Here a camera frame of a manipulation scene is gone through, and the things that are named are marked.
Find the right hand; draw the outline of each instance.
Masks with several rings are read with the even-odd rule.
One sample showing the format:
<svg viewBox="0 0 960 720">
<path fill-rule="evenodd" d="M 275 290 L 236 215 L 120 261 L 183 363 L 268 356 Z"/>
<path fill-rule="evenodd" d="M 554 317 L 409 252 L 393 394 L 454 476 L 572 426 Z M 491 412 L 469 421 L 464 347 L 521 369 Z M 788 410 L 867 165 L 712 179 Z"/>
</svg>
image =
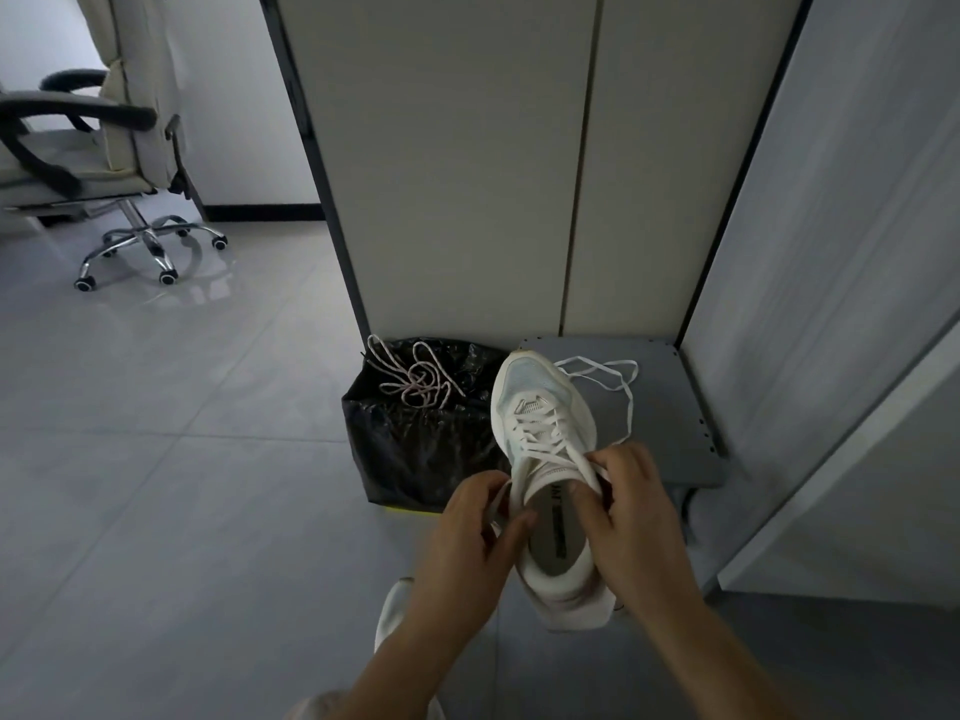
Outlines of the right hand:
<svg viewBox="0 0 960 720">
<path fill-rule="evenodd" d="M 638 442 L 588 454 L 613 485 L 609 513 L 585 483 L 570 494 L 606 585 L 642 625 L 704 605 L 693 577 L 677 510 L 650 451 Z"/>
</svg>

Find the hand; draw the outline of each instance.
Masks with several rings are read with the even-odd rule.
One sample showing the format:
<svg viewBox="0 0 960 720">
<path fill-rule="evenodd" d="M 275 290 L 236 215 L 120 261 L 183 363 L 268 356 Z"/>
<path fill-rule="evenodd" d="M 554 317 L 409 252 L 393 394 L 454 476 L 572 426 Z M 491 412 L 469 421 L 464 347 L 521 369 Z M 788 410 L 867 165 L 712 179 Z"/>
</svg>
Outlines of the hand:
<svg viewBox="0 0 960 720">
<path fill-rule="evenodd" d="M 704 605 L 677 510 L 649 450 L 615 444 L 587 459 L 609 474 L 609 513 L 584 483 L 570 483 L 573 505 L 606 585 L 645 627 Z"/>
<path fill-rule="evenodd" d="M 510 569 L 537 520 L 524 510 L 499 538 L 484 524 L 488 503 L 510 478 L 489 470 L 463 480 L 446 504 L 414 576 L 401 629 L 429 637 L 453 656 L 497 608 Z"/>
</svg>

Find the chair backrest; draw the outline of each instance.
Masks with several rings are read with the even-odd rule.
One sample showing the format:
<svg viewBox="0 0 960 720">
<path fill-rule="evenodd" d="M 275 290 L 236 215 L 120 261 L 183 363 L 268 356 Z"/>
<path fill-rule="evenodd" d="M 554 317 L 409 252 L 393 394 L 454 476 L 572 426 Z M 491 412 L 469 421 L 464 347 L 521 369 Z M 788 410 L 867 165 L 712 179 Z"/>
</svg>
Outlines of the chair backrest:
<svg viewBox="0 0 960 720">
<path fill-rule="evenodd" d="M 163 0 L 77 2 L 107 68 L 100 95 L 117 103 L 152 108 L 158 116 L 150 131 L 102 125 L 110 168 L 136 169 L 150 184 L 166 189 L 177 173 L 167 130 L 180 110 L 180 95 L 164 28 Z"/>
</svg>

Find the shoe insole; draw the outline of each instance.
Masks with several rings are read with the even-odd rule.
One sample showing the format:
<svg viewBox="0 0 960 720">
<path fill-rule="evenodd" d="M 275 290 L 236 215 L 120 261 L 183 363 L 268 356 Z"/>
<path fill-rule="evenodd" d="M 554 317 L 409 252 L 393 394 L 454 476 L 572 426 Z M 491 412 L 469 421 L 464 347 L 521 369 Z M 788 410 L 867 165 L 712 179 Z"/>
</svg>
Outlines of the shoe insole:
<svg viewBox="0 0 960 720">
<path fill-rule="evenodd" d="M 584 550 L 587 537 L 570 501 L 566 482 L 547 484 L 527 501 L 538 516 L 530 534 L 530 555 L 547 576 L 567 573 Z"/>
</svg>

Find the forearm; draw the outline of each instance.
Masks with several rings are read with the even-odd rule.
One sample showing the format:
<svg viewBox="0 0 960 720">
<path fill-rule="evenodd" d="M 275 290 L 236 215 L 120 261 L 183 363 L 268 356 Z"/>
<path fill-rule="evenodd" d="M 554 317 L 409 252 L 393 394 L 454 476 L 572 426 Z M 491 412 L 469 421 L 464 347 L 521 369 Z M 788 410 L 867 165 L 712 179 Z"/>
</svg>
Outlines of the forearm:
<svg viewBox="0 0 960 720">
<path fill-rule="evenodd" d="M 703 602 L 665 609 L 645 629 L 701 720 L 794 717 L 747 648 Z"/>
<path fill-rule="evenodd" d="M 427 703 L 457 658 L 444 642 L 400 625 L 380 645 L 335 720 L 423 720 Z"/>
</svg>

